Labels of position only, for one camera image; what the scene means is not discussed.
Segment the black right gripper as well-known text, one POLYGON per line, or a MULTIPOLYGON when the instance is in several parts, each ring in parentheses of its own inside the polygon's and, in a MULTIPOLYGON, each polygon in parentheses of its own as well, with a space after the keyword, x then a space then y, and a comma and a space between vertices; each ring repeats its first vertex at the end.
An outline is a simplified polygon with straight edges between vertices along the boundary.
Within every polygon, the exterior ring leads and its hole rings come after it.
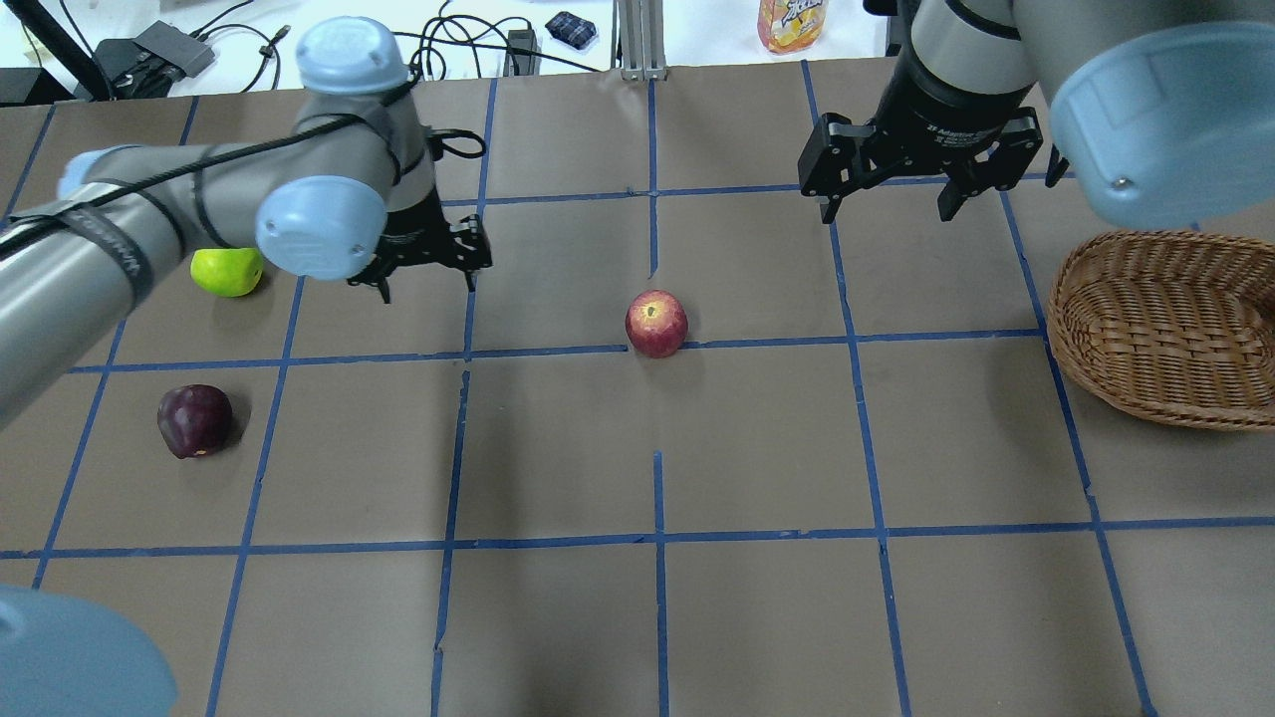
POLYGON ((870 121, 819 116, 799 153, 799 191, 817 196, 821 222, 833 225, 850 191, 943 175, 938 219, 950 222, 982 191, 1015 188, 1037 157, 1040 124, 1025 105, 1034 83, 1017 73, 1007 91, 983 94, 900 60, 870 121))

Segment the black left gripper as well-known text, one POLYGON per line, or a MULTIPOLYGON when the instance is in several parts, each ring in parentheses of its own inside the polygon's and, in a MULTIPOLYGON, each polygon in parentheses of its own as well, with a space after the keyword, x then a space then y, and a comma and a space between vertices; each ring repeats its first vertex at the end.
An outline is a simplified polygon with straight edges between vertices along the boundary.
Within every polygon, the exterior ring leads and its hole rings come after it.
POLYGON ((493 265, 481 216, 473 213, 449 221, 442 216, 441 203, 433 199, 393 212, 368 264, 348 278, 347 285, 377 290, 382 302, 390 305, 388 277, 402 268, 428 264, 462 272, 465 291, 476 293, 481 270, 493 265))

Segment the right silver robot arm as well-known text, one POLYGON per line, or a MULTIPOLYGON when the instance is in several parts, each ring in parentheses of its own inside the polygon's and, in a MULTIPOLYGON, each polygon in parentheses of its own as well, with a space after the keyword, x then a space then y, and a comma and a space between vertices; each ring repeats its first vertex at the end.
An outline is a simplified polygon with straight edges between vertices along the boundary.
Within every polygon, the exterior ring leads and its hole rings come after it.
POLYGON ((1007 191, 1049 145, 1094 213, 1170 230, 1272 199, 1270 1, 867 1, 898 20, 870 122, 819 117, 799 190, 844 198, 943 175, 938 217, 1007 191))

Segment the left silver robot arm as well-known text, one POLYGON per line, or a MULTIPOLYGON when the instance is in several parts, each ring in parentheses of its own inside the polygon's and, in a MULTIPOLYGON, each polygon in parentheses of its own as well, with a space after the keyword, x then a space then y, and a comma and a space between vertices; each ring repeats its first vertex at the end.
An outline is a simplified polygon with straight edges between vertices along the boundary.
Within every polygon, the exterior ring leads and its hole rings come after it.
POLYGON ((286 137, 122 144, 70 159, 54 202, 3 230, 1 417, 40 398, 187 255, 254 248, 280 270, 388 293, 411 265, 493 264, 478 216, 450 221, 419 122, 418 77, 368 17, 323 20, 297 46, 307 101, 286 137))

